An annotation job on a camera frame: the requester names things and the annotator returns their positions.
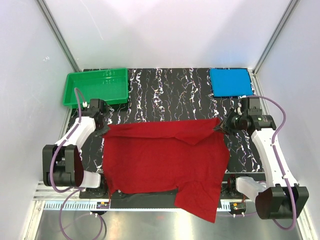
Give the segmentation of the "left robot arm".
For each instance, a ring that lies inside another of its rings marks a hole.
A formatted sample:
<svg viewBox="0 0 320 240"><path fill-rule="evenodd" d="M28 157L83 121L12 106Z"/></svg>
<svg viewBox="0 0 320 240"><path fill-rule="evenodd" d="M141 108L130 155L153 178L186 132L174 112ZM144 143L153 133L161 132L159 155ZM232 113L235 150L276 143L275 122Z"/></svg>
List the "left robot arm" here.
<svg viewBox="0 0 320 240"><path fill-rule="evenodd" d="M81 110L79 117L69 131L55 144L47 144L42 149L43 183L57 192L57 187L90 188L97 198L108 193L108 186L102 182L102 175L84 170L81 149L91 134L101 137L110 129L105 123L109 114L107 103L93 98L89 106Z"/></svg>

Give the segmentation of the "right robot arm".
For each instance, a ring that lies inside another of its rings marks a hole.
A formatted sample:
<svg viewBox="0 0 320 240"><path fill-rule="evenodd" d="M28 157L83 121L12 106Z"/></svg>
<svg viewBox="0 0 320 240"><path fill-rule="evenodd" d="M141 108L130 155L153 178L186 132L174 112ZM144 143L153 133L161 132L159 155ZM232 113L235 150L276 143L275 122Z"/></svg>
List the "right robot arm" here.
<svg viewBox="0 0 320 240"><path fill-rule="evenodd" d="M255 145L265 175L265 182L259 183L249 176L230 178L227 185L228 195L239 198L245 195L255 204L257 215L262 220L296 221L302 212L309 192L300 186L291 173L282 153L276 126L271 115L263 114L261 96L243 96L240 105L231 108L226 117L214 130L225 135L235 135L245 131Z"/></svg>

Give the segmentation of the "red t shirt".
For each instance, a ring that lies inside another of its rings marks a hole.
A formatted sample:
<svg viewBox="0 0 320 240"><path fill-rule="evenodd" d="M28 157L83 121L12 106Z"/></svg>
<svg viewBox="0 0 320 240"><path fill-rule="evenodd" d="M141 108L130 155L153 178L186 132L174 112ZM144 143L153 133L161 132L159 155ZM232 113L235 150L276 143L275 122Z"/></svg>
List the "red t shirt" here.
<svg viewBox="0 0 320 240"><path fill-rule="evenodd" d="M177 190L174 205L216 221L230 152L218 118L112 124L102 169L111 193Z"/></svg>

